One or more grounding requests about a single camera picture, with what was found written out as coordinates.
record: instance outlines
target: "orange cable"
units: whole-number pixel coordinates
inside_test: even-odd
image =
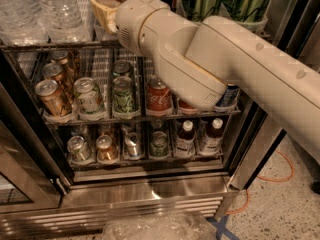
[[[285,182],[285,181],[290,180],[294,176],[294,166],[293,166],[292,162],[289,160],[288,156],[283,154],[283,153],[281,153],[279,150],[276,150],[276,151],[277,151],[278,154],[282,155],[283,158],[286,159],[287,162],[289,163],[290,168],[291,168],[291,174],[288,177],[283,178],[283,179],[267,178],[267,177],[258,175],[257,177],[259,179],[265,180],[265,181],[271,181],[271,182]]]
[[[231,214],[237,214],[237,213],[244,211],[248,207],[249,201],[250,201],[250,195],[249,195],[248,189],[246,189],[246,194],[247,194],[247,200],[246,200],[246,203],[244,204],[244,206],[242,206],[241,208],[239,208],[237,210],[227,211],[226,214],[231,215]]]

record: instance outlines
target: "refrigerator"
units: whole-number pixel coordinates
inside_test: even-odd
[[[317,29],[318,11],[313,4],[317,2],[271,0],[268,22],[258,34],[301,58],[301,51],[313,48],[306,40]],[[236,106],[223,113],[181,114],[173,96],[172,113],[161,117],[168,125],[168,156],[151,159],[149,129],[156,117],[146,113],[146,84],[153,73],[152,61],[125,50],[116,38],[105,37],[89,0],[78,0],[78,4],[92,33],[90,42],[33,46],[1,42],[1,238],[91,233],[101,231],[108,220],[168,211],[224,216],[286,132],[243,91],[238,93]],[[80,77],[91,77],[99,85],[107,108],[102,119],[76,116],[68,122],[48,120],[34,88],[42,79],[41,70],[49,62],[50,52],[60,50],[76,51]],[[132,118],[120,119],[113,111],[111,70],[119,60],[130,62],[134,70],[139,109]],[[198,153],[189,158],[175,157],[177,119],[189,119],[198,126],[206,117],[223,118],[219,152],[208,157]],[[141,136],[143,156],[139,160],[127,157],[122,127],[130,123]],[[84,125],[96,140],[99,126],[104,124],[116,129],[119,161],[99,163],[93,151],[89,164],[74,163],[67,149],[72,129]]]

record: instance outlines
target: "plastic bag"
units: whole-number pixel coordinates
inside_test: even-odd
[[[200,212],[173,212],[109,221],[104,240],[216,240],[216,229]]]

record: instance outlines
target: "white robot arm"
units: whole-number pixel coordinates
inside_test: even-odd
[[[155,73],[180,98],[210,111],[238,85],[320,161],[320,75],[228,19],[200,25],[159,0],[128,0],[119,8],[120,43],[153,60]]]

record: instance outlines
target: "floor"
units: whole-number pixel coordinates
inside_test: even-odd
[[[299,145],[285,137],[277,151],[287,155],[294,167],[288,181],[274,182],[257,178],[240,193],[230,210],[245,209],[237,214],[210,220],[217,229],[218,240],[316,240],[320,239],[320,195],[310,184],[320,181],[320,166]],[[291,174],[289,163],[275,152],[260,176],[283,179]],[[55,238],[56,240],[100,240],[101,234]]]

